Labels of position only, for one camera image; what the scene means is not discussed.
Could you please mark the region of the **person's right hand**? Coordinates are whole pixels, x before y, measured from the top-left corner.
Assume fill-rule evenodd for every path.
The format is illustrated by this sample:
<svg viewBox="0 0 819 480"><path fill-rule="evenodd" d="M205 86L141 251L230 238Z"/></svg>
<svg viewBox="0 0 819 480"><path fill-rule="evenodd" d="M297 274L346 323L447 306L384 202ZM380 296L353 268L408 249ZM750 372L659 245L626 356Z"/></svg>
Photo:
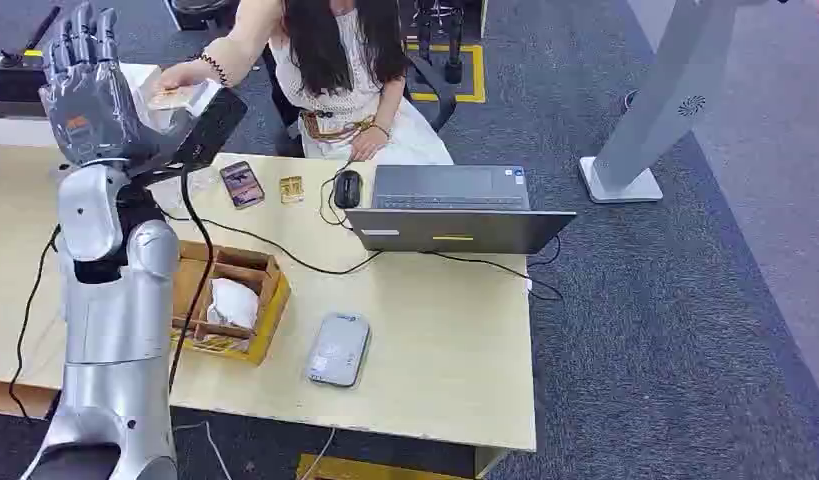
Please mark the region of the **person's right hand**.
<svg viewBox="0 0 819 480"><path fill-rule="evenodd" d="M196 85L211 75L211 69L203 60L178 63L165 69L158 82L158 90L171 90Z"/></svg>

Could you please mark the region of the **person's left hand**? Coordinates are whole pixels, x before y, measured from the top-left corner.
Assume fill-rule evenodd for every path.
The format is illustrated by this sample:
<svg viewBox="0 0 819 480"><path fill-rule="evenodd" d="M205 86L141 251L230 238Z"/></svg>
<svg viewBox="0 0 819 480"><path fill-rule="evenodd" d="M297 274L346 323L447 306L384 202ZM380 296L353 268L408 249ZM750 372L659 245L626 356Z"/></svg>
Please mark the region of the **person's left hand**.
<svg viewBox="0 0 819 480"><path fill-rule="evenodd" d="M370 160L380 149L388 144L388 134L379 126L373 125L361 131L351 142L351 162Z"/></svg>

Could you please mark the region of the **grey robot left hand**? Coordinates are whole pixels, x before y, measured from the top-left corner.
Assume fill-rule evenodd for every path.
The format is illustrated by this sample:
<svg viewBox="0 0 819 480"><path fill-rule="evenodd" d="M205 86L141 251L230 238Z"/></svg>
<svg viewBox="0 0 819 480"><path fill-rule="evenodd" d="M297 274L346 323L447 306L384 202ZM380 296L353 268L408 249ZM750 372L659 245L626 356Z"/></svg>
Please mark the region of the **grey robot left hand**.
<svg viewBox="0 0 819 480"><path fill-rule="evenodd" d="M39 96L65 159L77 167L114 163L147 171L168 162L187 136L186 112L160 130L144 123L121 69L116 11L88 1L58 22L43 49L46 84Z"/></svg>

